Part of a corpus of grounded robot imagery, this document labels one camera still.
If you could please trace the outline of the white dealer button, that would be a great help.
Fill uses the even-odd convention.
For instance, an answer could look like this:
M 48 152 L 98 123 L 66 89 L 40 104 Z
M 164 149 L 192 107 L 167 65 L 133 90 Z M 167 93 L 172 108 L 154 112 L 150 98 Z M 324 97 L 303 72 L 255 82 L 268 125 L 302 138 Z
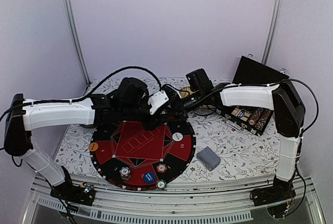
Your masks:
M 179 133 L 179 132 L 175 132 L 173 135 L 172 135 L 172 139 L 176 142 L 179 142 L 179 141 L 182 141 L 184 138 L 183 134 L 182 133 Z

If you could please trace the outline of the round red black poker mat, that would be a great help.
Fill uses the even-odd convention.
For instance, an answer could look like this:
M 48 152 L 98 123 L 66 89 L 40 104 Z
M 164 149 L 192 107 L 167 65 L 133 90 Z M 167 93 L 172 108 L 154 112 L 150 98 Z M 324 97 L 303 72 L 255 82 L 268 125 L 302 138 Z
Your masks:
M 182 141 L 172 139 L 175 132 L 183 134 Z M 92 142 L 98 143 L 98 150 L 90 151 L 97 172 L 109 183 L 132 191 L 154 190 L 158 180 L 173 181 L 190 165 L 196 149 L 195 132 L 187 120 L 162 124 L 154 130 L 145 130 L 140 122 L 99 126 Z M 157 171 L 160 163 L 167 166 L 165 173 Z M 120 177 L 124 166 L 131 169 L 128 181 Z M 155 174 L 155 182 L 143 181 L 146 172 Z

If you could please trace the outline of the orange big blind button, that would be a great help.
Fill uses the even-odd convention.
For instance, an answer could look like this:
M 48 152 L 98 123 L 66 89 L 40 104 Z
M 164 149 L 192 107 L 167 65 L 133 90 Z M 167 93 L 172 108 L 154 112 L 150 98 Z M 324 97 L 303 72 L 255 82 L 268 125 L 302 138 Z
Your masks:
M 98 143 L 92 142 L 92 143 L 89 144 L 88 148 L 91 152 L 95 152 L 95 151 L 98 150 Z

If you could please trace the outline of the red white poker chip stack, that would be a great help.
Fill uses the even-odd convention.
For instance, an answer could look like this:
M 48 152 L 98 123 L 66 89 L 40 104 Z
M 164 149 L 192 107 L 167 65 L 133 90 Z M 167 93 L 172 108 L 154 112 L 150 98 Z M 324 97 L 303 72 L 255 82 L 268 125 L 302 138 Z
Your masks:
M 160 163 L 160 164 L 157 165 L 157 171 L 159 173 L 165 173 L 166 170 L 167 170 L 167 166 L 165 164 Z

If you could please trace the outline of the blue white poker chip stack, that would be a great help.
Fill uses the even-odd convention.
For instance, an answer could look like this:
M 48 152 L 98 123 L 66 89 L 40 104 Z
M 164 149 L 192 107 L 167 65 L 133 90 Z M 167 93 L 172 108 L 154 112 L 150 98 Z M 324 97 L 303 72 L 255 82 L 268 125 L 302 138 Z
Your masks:
M 120 177 L 123 181 L 128 181 L 131 178 L 131 169 L 130 167 L 124 166 L 119 170 Z

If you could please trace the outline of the blue small blind button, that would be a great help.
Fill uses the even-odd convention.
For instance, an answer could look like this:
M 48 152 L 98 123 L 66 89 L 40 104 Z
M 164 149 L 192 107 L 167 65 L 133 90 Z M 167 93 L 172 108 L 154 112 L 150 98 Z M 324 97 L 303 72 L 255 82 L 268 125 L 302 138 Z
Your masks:
M 147 184 L 153 183 L 156 180 L 156 176 L 153 172 L 146 172 L 143 175 L 143 181 Z

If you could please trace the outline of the green poker chip stack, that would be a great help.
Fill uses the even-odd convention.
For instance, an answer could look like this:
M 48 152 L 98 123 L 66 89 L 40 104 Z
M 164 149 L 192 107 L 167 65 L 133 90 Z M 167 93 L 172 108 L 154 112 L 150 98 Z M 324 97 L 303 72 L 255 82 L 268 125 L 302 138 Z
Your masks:
M 156 183 L 156 187 L 160 190 L 164 190 L 167 186 L 167 183 L 164 180 L 158 180 Z

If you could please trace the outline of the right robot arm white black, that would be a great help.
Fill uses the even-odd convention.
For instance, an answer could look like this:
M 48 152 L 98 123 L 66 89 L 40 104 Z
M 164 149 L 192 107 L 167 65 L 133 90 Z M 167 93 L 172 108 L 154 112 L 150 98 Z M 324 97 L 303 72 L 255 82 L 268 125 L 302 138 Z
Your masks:
M 225 108 L 250 108 L 253 112 L 247 125 L 259 130 L 264 127 L 263 116 L 275 117 L 275 128 L 279 134 L 279 161 L 273 184 L 266 188 L 251 191 L 250 198 L 255 206 L 261 206 L 292 199 L 296 193 L 292 181 L 299 174 L 297 163 L 301 155 L 305 106 L 292 82 L 285 80 L 267 85 L 246 85 L 220 83 L 214 86 L 190 80 L 190 90 L 186 97 L 170 85 L 163 85 L 173 111 L 186 113 L 199 106 L 212 106 L 223 112 Z

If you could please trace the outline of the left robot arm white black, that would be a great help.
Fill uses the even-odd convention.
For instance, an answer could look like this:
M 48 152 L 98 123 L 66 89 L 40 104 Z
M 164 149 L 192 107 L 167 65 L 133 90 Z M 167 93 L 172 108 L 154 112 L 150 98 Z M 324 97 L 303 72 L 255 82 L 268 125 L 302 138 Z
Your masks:
M 69 172 L 31 140 L 38 128 L 82 124 L 104 125 L 119 121 L 140 121 L 154 129 L 159 125 L 156 112 L 168 102 L 164 90 L 150 95 L 139 79 L 126 77 L 118 89 L 106 95 L 89 93 L 65 100 L 24 99 L 16 94 L 6 112 L 4 150 L 25 161 L 50 185 L 51 195 L 66 202 L 91 206 L 95 198 L 92 185 L 75 186 Z

